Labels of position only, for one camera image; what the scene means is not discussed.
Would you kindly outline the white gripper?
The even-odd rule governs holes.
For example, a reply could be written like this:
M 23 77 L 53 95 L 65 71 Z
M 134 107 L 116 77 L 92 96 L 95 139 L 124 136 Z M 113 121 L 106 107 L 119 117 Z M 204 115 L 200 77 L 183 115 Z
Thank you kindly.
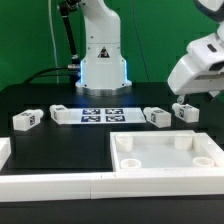
M 200 66 L 188 52 L 177 62 L 168 77 L 168 85 L 177 97 L 177 103 L 185 105 L 185 94 L 224 90 L 224 61 Z

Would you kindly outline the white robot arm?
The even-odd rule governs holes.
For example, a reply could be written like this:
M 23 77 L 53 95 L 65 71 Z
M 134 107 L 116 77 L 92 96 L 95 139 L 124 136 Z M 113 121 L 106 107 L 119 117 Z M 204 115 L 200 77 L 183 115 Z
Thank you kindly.
M 183 104 L 189 94 L 224 91 L 224 0 L 194 0 L 204 15 L 219 23 L 216 32 L 190 42 L 175 65 L 168 85 Z M 117 95 L 131 87 L 120 52 L 120 18 L 104 0 L 78 0 L 86 31 L 86 55 L 81 61 L 79 91 Z

